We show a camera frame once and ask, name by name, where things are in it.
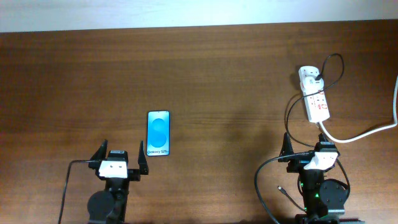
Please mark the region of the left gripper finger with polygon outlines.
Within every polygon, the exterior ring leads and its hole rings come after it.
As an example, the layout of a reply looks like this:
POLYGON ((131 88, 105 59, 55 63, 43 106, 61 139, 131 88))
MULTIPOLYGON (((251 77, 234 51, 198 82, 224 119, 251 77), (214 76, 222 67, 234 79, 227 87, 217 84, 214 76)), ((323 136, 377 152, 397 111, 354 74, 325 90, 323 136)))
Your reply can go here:
POLYGON ((105 139, 103 143, 100 145, 98 150, 91 156, 90 160, 91 161, 102 161, 106 157, 106 152, 107 152, 107 146, 108 146, 108 140, 105 139))
POLYGON ((148 175, 149 174, 149 166, 147 164, 147 159, 146 159, 146 156, 144 153, 144 141, 140 142, 137 163, 139 164, 140 175, 148 175))

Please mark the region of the white power strip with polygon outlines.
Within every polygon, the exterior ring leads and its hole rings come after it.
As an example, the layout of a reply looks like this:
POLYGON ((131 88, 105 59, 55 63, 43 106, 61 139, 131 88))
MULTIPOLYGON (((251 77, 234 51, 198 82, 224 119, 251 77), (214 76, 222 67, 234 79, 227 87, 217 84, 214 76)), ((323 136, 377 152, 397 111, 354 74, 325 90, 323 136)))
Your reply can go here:
MULTIPOLYGON (((317 76, 319 76, 320 72, 317 67, 313 66, 302 66, 298 70, 298 75, 300 79, 300 87, 301 81, 304 77, 314 77, 317 80, 317 76)), ((308 120, 311 123, 319 123, 327 120, 330 117, 328 105, 326 102, 326 97, 324 92, 315 92, 312 94, 306 95, 303 91, 305 107, 307 110, 308 120)))

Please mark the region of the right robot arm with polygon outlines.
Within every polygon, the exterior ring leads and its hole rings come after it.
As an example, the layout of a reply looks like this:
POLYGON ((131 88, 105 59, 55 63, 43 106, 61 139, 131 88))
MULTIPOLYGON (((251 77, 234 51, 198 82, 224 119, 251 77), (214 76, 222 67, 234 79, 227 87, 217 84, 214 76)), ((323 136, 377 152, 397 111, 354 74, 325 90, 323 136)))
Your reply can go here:
POLYGON ((335 144, 319 135, 314 149, 295 153, 290 137, 284 134, 279 162, 287 163, 288 173, 298 173, 298 189, 303 197, 304 214, 295 216, 297 223, 363 223, 358 218, 342 218, 350 193, 349 181, 326 179, 325 173, 339 164, 335 144))

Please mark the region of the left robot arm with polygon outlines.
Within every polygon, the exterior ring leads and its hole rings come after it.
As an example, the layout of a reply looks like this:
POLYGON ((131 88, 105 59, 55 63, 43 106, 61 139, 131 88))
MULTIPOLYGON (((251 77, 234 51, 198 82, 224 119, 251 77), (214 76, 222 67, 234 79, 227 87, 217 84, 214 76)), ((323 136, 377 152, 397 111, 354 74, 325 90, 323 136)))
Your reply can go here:
POLYGON ((104 140, 90 158, 88 167, 95 171, 99 180, 105 182, 103 190, 95 192, 87 203, 89 223, 124 223, 126 216, 129 184, 138 182, 149 173, 149 166, 141 142, 137 169, 128 168, 127 151, 107 151, 108 141, 104 140))

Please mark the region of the blue Samsung Galaxy smartphone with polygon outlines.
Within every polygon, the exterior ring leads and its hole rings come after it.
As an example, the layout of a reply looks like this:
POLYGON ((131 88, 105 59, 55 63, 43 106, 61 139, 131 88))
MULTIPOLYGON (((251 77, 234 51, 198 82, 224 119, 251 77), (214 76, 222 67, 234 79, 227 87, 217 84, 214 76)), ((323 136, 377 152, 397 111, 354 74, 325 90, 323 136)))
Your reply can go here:
POLYGON ((170 112, 150 111, 147 116, 147 155, 170 154, 170 112))

